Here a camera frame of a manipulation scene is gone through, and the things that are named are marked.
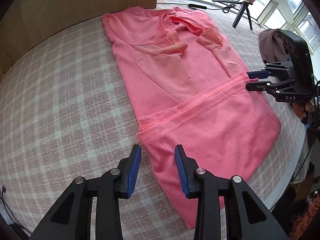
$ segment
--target wooden wall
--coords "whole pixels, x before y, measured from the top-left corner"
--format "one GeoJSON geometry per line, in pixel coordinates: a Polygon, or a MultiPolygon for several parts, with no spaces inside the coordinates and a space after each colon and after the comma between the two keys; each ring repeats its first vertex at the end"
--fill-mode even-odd
{"type": "Polygon", "coordinates": [[[155,8],[156,0],[15,0],[0,22],[0,68],[76,23],[133,6],[155,8]]]}

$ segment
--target checkered fabric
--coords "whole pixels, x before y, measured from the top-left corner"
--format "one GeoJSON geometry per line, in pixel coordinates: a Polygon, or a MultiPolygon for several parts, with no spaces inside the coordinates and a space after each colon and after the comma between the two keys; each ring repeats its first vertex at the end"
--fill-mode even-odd
{"type": "MultiPolygon", "coordinates": [[[[249,69],[261,69],[261,29],[253,24],[251,31],[244,18],[234,29],[235,14],[207,13],[249,69]]],[[[249,180],[262,199],[285,172],[301,131],[289,104],[266,97],[282,128],[268,157],[249,180]]],[[[17,219],[33,231],[75,177],[101,176],[127,157],[138,143],[138,131],[100,18],[57,33],[21,57],[2,79],[0,185],[7,187],[5,200],[17,219]]],[[[193,238],[194,231],[187,229],[156,181],[146,152],[142,152],[132,198],[119,202],[125,240],[193,238]]],[[[224,210],[221,218],[223,239],[224,210]]],[[[92,239],[94,221],[93,210],[92,239]]]]}

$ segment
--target brown cloth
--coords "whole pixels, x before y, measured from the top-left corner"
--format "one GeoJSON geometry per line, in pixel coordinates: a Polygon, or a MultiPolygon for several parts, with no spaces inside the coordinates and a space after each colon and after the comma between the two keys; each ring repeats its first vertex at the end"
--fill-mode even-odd
{"type": "Polygon", "coordinates": [[[278,29],[268,29],[259,33],[259,49],[264,63],[287,61],[278,29]]]}

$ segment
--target finger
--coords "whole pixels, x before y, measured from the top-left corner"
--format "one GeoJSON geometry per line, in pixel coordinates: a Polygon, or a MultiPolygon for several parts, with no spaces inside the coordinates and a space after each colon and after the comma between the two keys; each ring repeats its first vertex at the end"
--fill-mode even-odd
{"type": "Polygon", "coordinates": [[[311,104],[311,102],[308,102],[308,103],[306,103],[306,105],[305,105],[304,108],[305,108],[307,111],[311,111],[312,107],[313,107],[313,105],[311,104]]]}
{"type": "Polygon", "coordinates": [[[295,110],[294,113],[296,114],[297,117],[299,117],[300,119],[307,117],[306,113],[304,111],[299,111],[299,110],[295,110]]]}
{"type": "Polygon", "coordinates": [[[297,111],[304,111],[304,106],[302,104],[293,103],[292,107],[297,111]]]}

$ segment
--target pink t-shirt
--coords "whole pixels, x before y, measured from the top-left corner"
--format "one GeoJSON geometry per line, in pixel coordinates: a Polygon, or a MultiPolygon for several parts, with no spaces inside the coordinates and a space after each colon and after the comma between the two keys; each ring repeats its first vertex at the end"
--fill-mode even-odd
{"type": "Polygon", "coordinates": [[[182,193],[174,148],[215,176],[245,180],[280,133],[246,65],[203,11],[139,7],[102,17],[153,172],[189,228],[197,200],[182,193]]]}

